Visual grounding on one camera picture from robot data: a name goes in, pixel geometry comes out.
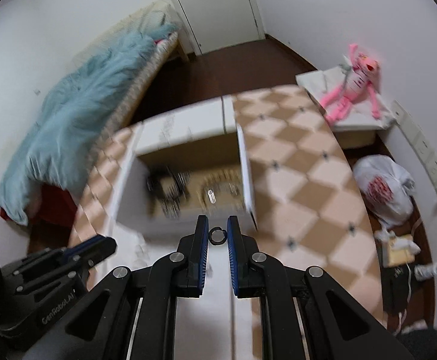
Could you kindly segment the checkered tablecloth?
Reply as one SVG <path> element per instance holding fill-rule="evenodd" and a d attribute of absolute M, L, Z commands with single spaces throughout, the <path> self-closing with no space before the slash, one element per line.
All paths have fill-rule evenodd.
<path fill-rule="evenodd" d="M 258 228 L 247 233 L 287 267 L 321 267 L 381 322 L 381 282 L 372 228 L 350 165 L 317 107 L 296 85 L 257 89 L 181 107 L 124 128 L 99 152 L 70 235 L 76 245 L 112 236 L 116 253 L 96 270 L 144 267 L 181 236 L 146 238 L 115 221 L 133 150 L 240 128 L 245 136 Z"/>

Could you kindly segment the white plastic bag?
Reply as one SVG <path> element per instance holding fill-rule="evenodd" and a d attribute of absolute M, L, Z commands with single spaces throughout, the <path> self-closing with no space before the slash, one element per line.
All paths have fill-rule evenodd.
<path fill-rule="evenodd" d="M 353 176 L 369 210 L 383 228 L 401 226 L 410 218 L 415 181 L 392 158 L 385 155 L 360 158 L 353 167 Z"/>

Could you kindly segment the bed mattress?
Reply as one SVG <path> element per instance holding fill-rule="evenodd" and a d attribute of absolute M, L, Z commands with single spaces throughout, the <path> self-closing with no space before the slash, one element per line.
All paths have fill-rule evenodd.
<path fill-rule="evenodd" d="M 95 144 L 96 148 L 103 146 L 114 133 L 128 125 L 147 88 L 163 64 L 179 52 L 181 48 L 179 44 L 181 20 L 169 2 L 158 0 L 120 20 L 74 56 L 73 64 L 77 67 L 110 45 L 112 40 L 120 35 L 133 30 L 147 35 L 157 35 L 166 24 L 174 24 L 176 29 L 165 33 L 165 37 L 157 41 L 151 57 L 139 69 L 127 94 L 119 102 L 118 107 L 105 124 Z"/>

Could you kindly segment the teal duvet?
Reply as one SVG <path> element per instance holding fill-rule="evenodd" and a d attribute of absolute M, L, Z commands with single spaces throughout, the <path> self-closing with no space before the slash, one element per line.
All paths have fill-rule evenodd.
<path fill-rule="evenodd" d="M 0 208 L 13 222 L 28 224 L 26 210 L 43 184 L 83 191 L 93 145 L 158 42 L 176 30 L 165 23 L 149 33 L 123 32 L 48 92 L 0 181 Z"/>

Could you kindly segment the pink panther plush toy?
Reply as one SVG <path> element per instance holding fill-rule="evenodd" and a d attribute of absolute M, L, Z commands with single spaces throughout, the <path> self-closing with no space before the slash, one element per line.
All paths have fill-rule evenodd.
<path fill-rule="evenodd" d="M 326 108 L 336 102 L 332 112 L 325 112 L 325 119 L 329 125 L 334 125 L 345 119 L 357 102 L 369 98 L 372 104 L 372 117 L 381 118 L 381 110 L 377 100 L 380 92 L 380 64 L 373 57 L 358 50 L 358 44 L 349 46 L 350 70 L 346 73 L 341 84 L 323 96 L 319 105 Z"/>

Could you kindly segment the black fitness band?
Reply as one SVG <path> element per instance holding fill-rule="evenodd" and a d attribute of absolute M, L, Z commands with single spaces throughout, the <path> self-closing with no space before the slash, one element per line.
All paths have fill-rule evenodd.
<path fill-rule="evenodd" d="M 149 170 L 149 174 L 146 177 L 146 187 L 151 197 L 155 197 L 158 200 L 166 198 L 161 180 L 167 176 L 168 170 L 166 167 L 159 166 Z"/>

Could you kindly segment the white door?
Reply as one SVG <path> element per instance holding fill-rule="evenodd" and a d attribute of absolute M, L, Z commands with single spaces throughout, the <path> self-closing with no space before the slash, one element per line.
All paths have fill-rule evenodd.
<path fill-rule="evenodd" d="M 171 0 L 198 55 L 265 38 L 256 0 Z"/>

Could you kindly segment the white power strip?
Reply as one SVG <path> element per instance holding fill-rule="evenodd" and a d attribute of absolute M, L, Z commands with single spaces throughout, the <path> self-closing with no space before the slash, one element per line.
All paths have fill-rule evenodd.
<path fill-rule="evenodd" d="M 411 115 L 397 101 L 391 103 L 391 111 L 396 120 L 396 125 L 406 138 L 416 157 L 426 171 L 432 186 L 437 194 L 437 152 L 429 140 L 423 135 L 420 126 L 412 119 Z"/>

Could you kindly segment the white cardboard box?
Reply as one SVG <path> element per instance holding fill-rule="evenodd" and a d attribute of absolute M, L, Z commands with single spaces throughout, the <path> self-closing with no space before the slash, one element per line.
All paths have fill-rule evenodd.
<path fill-rule="evenodd" d="M 161 180 L 164 200 L 151 197 L 146 187 L 149 170 L 155 167 L 168 170 Z M 205 215 L 212 228 L 225 228 L 234 215 L 244 233 L 256 232 L 244 133 L 234 128 L 154 145 L 146 145 L 140 136 L 123 182 L 116 223 L 146 238 L 161 239 L 189 234 L 199 215 Z"/>

